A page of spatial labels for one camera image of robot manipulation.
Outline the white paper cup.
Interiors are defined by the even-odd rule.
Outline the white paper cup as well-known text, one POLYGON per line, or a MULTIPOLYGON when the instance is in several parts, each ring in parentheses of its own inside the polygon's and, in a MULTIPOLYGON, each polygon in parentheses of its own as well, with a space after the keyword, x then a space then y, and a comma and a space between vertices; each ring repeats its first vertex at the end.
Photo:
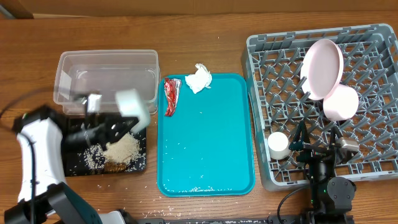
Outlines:
POLYGON ((269 154, 272 159, 280 160, 286 158, 289 153, 289 139, 282 132, 272 133, 268 139, 269 154))

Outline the metal bowl with food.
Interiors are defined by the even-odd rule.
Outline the metal bowl with food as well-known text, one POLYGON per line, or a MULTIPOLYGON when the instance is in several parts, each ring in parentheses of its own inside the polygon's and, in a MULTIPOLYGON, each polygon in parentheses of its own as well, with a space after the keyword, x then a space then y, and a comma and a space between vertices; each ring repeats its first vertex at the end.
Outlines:
POLYGON ((136 89, 117 91, 115 99, 122 117, 138 119, 138 123, 131 128, 132 133, 137 134, 150 124, 149 110, 136 89))

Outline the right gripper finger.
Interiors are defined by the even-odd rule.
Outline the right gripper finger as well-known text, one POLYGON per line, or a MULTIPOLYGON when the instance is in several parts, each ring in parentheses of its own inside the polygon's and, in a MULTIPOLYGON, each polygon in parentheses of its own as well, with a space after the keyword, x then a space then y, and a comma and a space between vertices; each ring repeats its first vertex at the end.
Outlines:
POLYGON ((330 130, 330 141, 329 148, 330 149, 338 149, 340 147, 340 143, 338 142, 339 138, 342 137, 341 131, 337 126, 334 126, 330 130))
POLYGON ((291 151, 302 151, 304 145, 310 144, 310 138, 305 125, 305 121, 301 120, 297 126, 296 133, 293 137, 292 142, 289 144, 289 149, 291 151))

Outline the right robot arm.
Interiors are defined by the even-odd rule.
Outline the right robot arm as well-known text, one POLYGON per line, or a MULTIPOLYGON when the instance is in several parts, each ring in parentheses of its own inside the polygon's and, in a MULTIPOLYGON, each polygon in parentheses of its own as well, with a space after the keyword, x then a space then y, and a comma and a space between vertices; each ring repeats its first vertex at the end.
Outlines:
POLYGON ((300 190, 310 189, 312 204, 312 208, 304 210, 291 223, 353 223, 353 217, 346 213, 352 209, 356 185, 347 178, 338 177, 335 169, 359 153, 359 143, 344 137, 334 126, 330 131, 329 145, 311 144, 302 120, 289 149, 298 152, 296 161, 303 164, 303 175, 309 181, 300 190))

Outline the small white pink bowl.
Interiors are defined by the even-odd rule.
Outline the small white pink bowl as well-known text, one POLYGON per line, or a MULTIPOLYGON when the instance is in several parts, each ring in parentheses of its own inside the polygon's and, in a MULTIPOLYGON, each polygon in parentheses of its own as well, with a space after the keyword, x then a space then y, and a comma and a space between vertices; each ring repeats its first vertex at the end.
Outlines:
POLYGON ((339 84, 334 92, 323 100, 323 112, 330 121, 351 119, 357 112, 359 96, 354 88, 339 84))

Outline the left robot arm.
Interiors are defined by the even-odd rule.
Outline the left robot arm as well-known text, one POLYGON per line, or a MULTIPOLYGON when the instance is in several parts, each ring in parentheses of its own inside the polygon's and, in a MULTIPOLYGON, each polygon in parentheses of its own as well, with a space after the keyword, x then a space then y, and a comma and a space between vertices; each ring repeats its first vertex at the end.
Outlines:
POLYGON ((57 214, 59 223, 135 223, 125 210, 99 214, 66 183, 62 150, 116 143, 138 123, 136 117, 101 114, 68 118, 43 105, 14 120, 22 149, 18 203, 4 212, 5 223, 43 223, 57 214))

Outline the white napkin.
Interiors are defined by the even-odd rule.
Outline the white napkin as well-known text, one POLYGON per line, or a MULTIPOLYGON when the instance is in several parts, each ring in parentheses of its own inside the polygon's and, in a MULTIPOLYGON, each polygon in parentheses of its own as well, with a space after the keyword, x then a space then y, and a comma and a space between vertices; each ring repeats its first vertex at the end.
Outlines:
POLYGON ((201 63, 197 63, 195 67, 197 68, 197 71, 194 74, 187 75, 185 77, 185 82, 189 86, 191 91, 194 94, 197 94, 204 88, 210 88, 212 75, 201 63))

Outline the red foil wrapper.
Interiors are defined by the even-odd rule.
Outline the red foil wrapper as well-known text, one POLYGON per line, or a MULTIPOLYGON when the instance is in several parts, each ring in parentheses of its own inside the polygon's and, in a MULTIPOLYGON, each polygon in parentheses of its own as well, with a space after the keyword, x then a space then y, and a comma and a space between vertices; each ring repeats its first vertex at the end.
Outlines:
POLYGON ((167 99, 167 109, 165 112, 166 116, 171 117, 175 113, 181 86, 182 86, 181 79, 165 78, 164 91, 165 91, 165 97, 167 99))

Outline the large white plate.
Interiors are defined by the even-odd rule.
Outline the large white plate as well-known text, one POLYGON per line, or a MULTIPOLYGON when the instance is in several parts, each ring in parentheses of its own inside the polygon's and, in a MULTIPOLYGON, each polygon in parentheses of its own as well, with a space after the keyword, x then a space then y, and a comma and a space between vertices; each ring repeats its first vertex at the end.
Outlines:
POLYGON ((330 39, 316 41, 306 52, 300 69, 301 88, 311 100, 329 97, 343 74, 343 54, 330 39))

